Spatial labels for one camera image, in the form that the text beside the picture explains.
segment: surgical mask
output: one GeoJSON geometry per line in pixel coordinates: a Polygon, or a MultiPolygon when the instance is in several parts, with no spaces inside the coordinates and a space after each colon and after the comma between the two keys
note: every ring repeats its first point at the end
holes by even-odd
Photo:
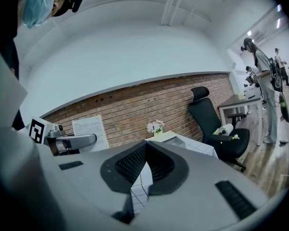
{"type": "Polygon", "coordinates": [[[22,9],[22,23],[28,28],[40,26],[48,20],[54,0],[26,0],[22,9]]]}

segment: white table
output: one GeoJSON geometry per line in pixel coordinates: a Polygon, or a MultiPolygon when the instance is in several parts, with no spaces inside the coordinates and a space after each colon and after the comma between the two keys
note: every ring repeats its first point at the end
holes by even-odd
{"type": "Polygon", "coordinates": [[[225,102],[220,104],[218,106],[220,112],[221,112],[221,119],[222,119],[222,125],[226,125],[226,119],[224,110],[225,109],[232,109],[232,108],[239,108],[244,105],[253,105],[256,104],[258,108],[258,142],[257,145],[260,145],[262,143],[262,101],[261,101],[261,95],[258,92],[255,92],[254,90],[250,90],[244,93],[245,99],[239,100],[237,95],[231,96],[229,99],[227,99],[225,102]]]}
{"type": "MultiPolygon", "coordinates": [[[[158,141],[173,144],[174,141],[183,142],[180,147],[194,151],[196,153],[207,154],[218,158],[216,151],[210,145],[186,138],[172,131],[168,131],[147,139],[147,141],[158,141]]],[[[133,201],[134,212],[139,213],[146,205],[148,200],[148,189],[153,184],[152,173],[148,163],[145,164],[136,182],[131,187],[131,198],[133,201]]]]}

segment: ceiling light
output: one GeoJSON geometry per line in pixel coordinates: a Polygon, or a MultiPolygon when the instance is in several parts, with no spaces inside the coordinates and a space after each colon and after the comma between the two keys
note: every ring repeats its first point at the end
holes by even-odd
{"type": "Polygon", "coordinates": [[[279,24],[280,24],[280,19],[277,20],[277,26],[276,26],[277,29],[279,28],[279,24]]]}
{"type": "Polygon", "coordinates": [[[281,4],[279,4],[278,6],[277,6],[277,12],[279,12],[279,11],[281,11],[282,10],[282,7],[281,7],[281,4]]]}

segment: brick wall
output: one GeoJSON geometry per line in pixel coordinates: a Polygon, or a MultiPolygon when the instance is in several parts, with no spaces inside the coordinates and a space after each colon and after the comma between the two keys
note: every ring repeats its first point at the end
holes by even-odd
{"type": "Polygon", "coordinates": [[[153,81],[100,94],[74,103],[44,117],[61,124],[66,134],[73,133],[72,120],[101,115],[110,147],[151,137],[146,131],[150,121],[165,122],[172,130],[201,141],[202,131],[187,110],[193,100],[191,88],[205,86],[217,106],[233,95],[228,74],[206,74],[153,81]]]}

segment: backpack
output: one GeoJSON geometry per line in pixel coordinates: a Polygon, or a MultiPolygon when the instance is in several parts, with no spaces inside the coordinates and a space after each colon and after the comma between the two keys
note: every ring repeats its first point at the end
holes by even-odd
{"type": "Polygon", "coordinates": [[[270,65],[270,69],[271,69],[271,84],[272,84],[274,90],[282,92],[283,91],[283,81],[281,78],[280,69],[276,66],[276,64],[272,58],[269,59],[266,55],[265,55],[265,57],[267,58],[269,65],[270,65]]]}

